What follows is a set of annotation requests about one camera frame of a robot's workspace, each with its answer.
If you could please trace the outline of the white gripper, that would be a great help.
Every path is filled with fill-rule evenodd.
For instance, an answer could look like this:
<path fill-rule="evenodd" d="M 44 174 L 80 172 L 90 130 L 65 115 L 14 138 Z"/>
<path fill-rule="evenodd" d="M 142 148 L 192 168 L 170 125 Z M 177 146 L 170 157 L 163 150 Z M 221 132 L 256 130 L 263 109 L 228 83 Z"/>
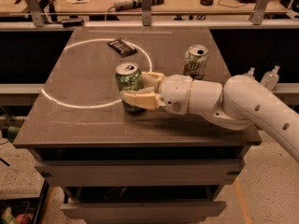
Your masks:
<path fill-rule="evenodd" d="M 148 110 L 163 107 L 172 114 L 185 115 L 187 113 L 192 85 L 191 77 L 183 75 L 165 77 L 163 73 L 143 72 L 142 79 L 144 89 L 121 91 L 121 98 L 125 103 Z"/>

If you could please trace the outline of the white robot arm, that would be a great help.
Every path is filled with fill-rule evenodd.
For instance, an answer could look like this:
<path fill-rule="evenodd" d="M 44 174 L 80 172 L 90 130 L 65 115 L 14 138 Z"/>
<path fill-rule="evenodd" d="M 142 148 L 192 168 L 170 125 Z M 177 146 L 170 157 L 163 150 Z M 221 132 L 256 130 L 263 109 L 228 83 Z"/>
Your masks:
<path fill-rule="evenodd" d="M 121 92 L 124 102 L 148 110 L 162 107 L 172 114 L 198 115 L 236 131 L 254 123 L 299 161 L 299 114 L 258 81 L 238 75 L 220 84 L 151 72 L 144 72 L 142 80 L 143 89 Z"/>

